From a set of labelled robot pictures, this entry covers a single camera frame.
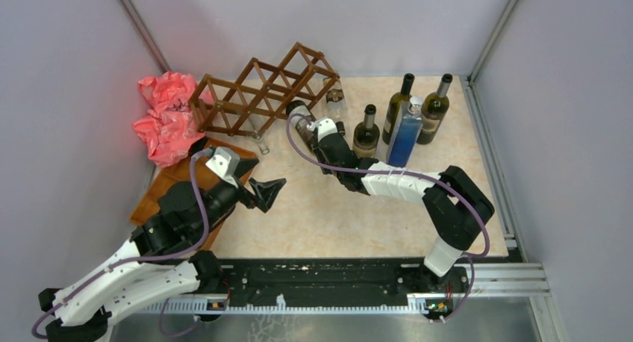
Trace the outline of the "clear glass bottle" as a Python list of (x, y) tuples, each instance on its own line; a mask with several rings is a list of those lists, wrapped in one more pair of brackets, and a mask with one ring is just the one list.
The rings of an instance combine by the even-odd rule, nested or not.
[(248, 121), (252, 127), (252, 132), (250, 133), (251, 139), (255, 142), (262, 155), (268, 155), (270, 149), (261, 132), (261, 122), (254, 116), (250, 116)]

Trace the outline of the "brown wooden wine rack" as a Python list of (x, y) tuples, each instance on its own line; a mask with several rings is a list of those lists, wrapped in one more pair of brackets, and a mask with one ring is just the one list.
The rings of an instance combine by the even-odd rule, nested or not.
[(286, 119), (295, 99), (313, 108), (339, 78), (323, 52), (297, 42), (278, 64), (251, 58), (233, 81), (204, 75), (188, 105), (197, 131), (248, 137)]

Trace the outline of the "dark green wine bottle front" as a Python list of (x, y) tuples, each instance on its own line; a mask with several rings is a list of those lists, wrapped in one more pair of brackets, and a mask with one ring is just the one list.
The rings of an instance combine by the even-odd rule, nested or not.
[(286, 115), (288, 115), (291, 125), (297, 130), (304, 144), (313, 152), (317, 139), (314, 133), (308, 129), (308, 126), (316, 119), (308, 109), (308, 106), (301, 100), (294, 100), (286, 107)]

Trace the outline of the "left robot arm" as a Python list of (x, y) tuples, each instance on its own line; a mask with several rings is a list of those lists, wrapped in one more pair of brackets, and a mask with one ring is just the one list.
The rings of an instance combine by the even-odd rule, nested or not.
[(168, 189), (159, 211), (104, 262), (65, 288), (39, 293), (42, 315), (31, 329), (45, 341), (103, 341), (127, 316), (156, 302), (189, 293), (227, 291), (220, 263), (206, 240), (238, 205), (267, 212), (286, 184), (241, 181), (257, 159), (208, 161), (217, 177), (209, 190), (192, 176)]

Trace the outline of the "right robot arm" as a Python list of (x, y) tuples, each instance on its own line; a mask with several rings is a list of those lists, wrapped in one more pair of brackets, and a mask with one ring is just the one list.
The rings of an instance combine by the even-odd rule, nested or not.
[(449, 270), (478, 237), (484, 239), (482, 255), (490, 251), (486, 225), (494, 206), (460, 167), (434, 174), (392, 167), (358, 156), (340, 133), (324, 128), (315, 130), (312, 149), (322, 171), (336, 176), (348, 190), (425, 207), (437, 232), (420, 271), (427, 290), (439, 291), (447, 285)]

